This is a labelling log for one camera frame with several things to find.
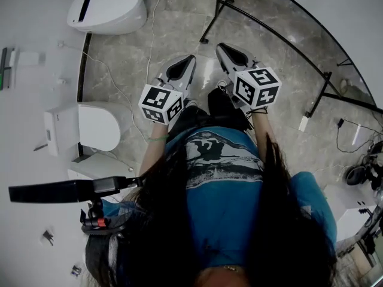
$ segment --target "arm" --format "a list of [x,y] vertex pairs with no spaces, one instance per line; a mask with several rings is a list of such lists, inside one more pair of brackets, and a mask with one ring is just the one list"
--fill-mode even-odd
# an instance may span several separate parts
[[[164,126],[160,123],[155,123],[150,138],[161,138],[167,134],[168,126]],[[144,159],[142,160],[141,168],[139,170],[139,176],[143,175],[155,163],[157,163],[157,160],[159,160],[165,153],[165,145],[166,139],[161,139],[159,141],[149,141],[148,148],[146,149]]]
[[268,115],[261,113],[252,113],[254,131],[256,133],[256,139],[258,144],[259,157],[261,161],[265,162],[266,160],[266,134],[269,134],[269,137],[272,142],[276,142],[274,132],[271,128]]

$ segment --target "green bracelet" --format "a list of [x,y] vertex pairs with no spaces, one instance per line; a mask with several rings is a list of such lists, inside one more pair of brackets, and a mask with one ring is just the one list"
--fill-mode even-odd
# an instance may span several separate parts
[[158,138],[149,138],[148,141],[164,141],[164,140],[166,140],[168,137],[169,137],[169,135],[165,135],[165,136],[158,137]]

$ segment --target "toilet lid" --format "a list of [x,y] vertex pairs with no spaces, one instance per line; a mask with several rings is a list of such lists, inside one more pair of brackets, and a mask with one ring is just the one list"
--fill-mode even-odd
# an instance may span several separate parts
[[74,27],[102,25],[126,16],[140,0],[75,0],[69,9],[67,23]]
[[104,108],[78,106],[80,143],[102,151],[113,150],[121,138],[120,126],[112,113]]

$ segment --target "black pants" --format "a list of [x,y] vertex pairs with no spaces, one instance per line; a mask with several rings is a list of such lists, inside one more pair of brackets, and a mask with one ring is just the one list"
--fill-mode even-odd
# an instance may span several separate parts
[[230,97],[219,88],[210,92],[208,104],[210,115],[194,105],[184,109],[169,132],[168,141],[194,127],[221,126],[240,131],[251,129],[245,114],[239,108],[234,108]]

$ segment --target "toilet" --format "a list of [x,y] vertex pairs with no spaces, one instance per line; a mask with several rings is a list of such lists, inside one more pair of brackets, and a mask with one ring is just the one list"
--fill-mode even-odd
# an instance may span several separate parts
[[49,153],[58,156],[80,143],[111,151],[133,124],[132,113],[111,102],[69,103],[44,113]]
[[146,19],[143,0],[74,0],[66,22],[82,32],[120,35],[138,30]]

